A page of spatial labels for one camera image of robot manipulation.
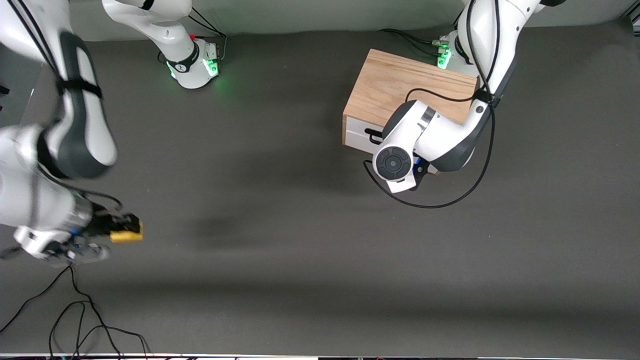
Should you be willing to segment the yellow block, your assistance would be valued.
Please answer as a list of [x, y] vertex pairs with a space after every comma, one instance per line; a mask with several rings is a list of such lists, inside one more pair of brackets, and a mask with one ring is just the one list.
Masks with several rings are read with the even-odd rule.
[[112, 243], [116, 244], [141, 242], [144, 239], [143, 223], [141, 232], [116, 231], [114, 229], [109, 231], [109, 238]]

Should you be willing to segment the white drawer with black handle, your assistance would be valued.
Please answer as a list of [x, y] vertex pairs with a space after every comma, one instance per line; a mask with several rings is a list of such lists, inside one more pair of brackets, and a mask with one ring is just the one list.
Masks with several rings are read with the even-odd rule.
[[342, 144], [373, 155], [377, 151], [378, 145], [370, 141], [370, 135], [365, 132], [367, 129], [381, 133], [384, 127], [346, 116], [343, 119]]

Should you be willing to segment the wooden drawer cabinet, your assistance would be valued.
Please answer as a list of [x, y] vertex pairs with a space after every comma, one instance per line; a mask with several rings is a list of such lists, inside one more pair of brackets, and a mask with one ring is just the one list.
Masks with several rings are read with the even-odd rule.
[[466, 166], [474, 145], [462, 141], [473, 125], [466, 125], [473, 113], [473, 95], [478, 76], [439, 68], [417, 60], [372, 48], [350, 93], [344, 118], [349, 116], [382, 126], [382, 132], [366, 129], [369, 139], [378, 145], [398, 125], [393, 114], [402, 105], [416, 105], [417, 118], [425, 130], [414, 137], [410, 149], [430, 162], [436, 172], [452, 173]]

